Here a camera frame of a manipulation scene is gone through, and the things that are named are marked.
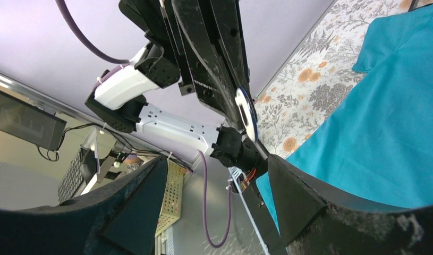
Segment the keyboard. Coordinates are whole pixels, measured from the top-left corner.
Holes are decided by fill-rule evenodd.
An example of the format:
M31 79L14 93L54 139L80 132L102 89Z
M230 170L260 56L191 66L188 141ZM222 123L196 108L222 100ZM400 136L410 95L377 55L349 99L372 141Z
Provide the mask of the keyboard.
M97 159L90 149L80 148L58 186L58 201L80 196L97 170Z

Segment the wall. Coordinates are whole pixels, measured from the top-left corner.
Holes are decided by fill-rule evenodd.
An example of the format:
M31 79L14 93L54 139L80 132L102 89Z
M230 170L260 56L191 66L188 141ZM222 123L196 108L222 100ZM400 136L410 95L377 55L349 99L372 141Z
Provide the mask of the wall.
M58 204L59 181L24 167L0 164L0 208L22 210Z
M229 172L220 162L209 158L207 190L207 223L213 242L218 243L227 225L227 180ZM181 218L173 225L174 255L261 255L263 249L243 207L239 195L232 195L230 235L220 249L211 248L203 231L203 164L185 180Z
M267 85L306 36L332 0L240 1L243 33L254 96ZM84 34L103 52L130 58L147 39L124 17L114 0L67 1ZM96 77L108 64L74 37L54 1L0 1L0 72L72 108L91 114L83 102ZM205 125L223 118L199 104L194 95L181 97L177 86L147 93L148 100L181 117ZM193 160L196 151L158 137L139 134L167 150Z

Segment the teal fabric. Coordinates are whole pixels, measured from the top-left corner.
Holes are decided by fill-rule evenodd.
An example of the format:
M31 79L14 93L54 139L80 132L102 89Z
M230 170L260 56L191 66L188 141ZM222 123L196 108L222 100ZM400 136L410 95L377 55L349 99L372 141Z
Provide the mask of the teal fabric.
M287 161L366 199L433 204L433 4L375 19L353 70L368 74ZM267 174L257 186L276 219Z

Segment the white zip tie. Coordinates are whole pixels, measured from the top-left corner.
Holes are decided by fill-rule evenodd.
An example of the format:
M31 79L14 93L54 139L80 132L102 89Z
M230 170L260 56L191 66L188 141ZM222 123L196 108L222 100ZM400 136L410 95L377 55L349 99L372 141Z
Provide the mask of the white zip tie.
M104 123L104 125L102 126L102 129L99 131L100 134L105 134L105 127L107 126L107 123Z

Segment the white robot arm segment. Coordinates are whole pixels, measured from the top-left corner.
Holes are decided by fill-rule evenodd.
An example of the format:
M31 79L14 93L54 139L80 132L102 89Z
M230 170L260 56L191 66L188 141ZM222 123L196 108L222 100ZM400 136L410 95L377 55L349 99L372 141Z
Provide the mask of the white robot arm segment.
M213 152L211 145L216 143L219 131L215 126L185 120L155 107L144 106L140 113L137 132L169 138L202 151L205 155Z
M121 108L127 101L159 86L135 69L135 64L146 54L141 49L130 64L117 71L95 91L95 100L111 110Z

